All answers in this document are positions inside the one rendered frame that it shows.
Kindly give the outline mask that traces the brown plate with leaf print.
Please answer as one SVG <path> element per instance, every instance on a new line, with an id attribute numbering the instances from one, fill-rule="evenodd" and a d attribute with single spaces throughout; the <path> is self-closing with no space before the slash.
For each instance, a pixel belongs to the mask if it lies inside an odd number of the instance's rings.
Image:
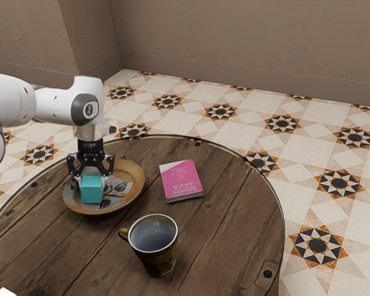
<path id="1" fill-rule="evenodd" d="M 71 210 L 86 215 L 102 215 L 129 205 L 142 191 L 144 172 L 136 163 L 118 159 L 113 175 L 105 182 L 101 203 L 82 203 L 76 181 L 69 179 L 64 185 L 63 200 Z"/>

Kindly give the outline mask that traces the dark yellow patterned mug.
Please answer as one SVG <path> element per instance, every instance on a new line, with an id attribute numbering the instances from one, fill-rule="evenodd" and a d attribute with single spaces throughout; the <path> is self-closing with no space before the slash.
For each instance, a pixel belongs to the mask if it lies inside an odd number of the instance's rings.
<path id="1" fill-rule="evenodd" d="M 160 278 L 173 270 L 176 263 L 178 226 L 169 216 L 143 216 L 129 229 L 119 229 L 118 236 L 129 243 L 151 276 Z"/>

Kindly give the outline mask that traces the teal block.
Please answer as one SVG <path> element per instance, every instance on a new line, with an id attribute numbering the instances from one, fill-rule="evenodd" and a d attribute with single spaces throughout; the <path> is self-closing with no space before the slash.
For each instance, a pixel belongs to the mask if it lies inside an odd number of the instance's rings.
<path id="1" fill-rule="evenodd" d="M 80 196 L 84 204 L 99 204 L 104 193 L 101 175 L 83 175 L 80 179 Z"/>

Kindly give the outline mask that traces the pink box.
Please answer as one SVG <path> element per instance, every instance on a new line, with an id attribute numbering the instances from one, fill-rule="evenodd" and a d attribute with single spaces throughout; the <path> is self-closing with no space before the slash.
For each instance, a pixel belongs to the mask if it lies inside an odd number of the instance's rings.
<path id="1" fill-rule="evenodd" d="M 204 189 L 193 159 L 163 164 L 159 169 L 168 203 L 203 196 Z"/>

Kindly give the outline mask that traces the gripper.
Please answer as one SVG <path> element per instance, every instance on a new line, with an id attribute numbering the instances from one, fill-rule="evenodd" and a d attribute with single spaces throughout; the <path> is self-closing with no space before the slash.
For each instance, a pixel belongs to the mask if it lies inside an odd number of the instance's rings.
<path id="1" fill-rule="evenodd" d="M 103 180 L 106 181 L 113 175 L 115 156 L 104 153 L 103 139 L 95 141 L 84 141 L 78 139 L 78 152 L 68 154 L 67 158 L 68 173 L 73 176 L 76 182 L 81 181 L 81 173 L 86 166 L 97 167 Z"/>

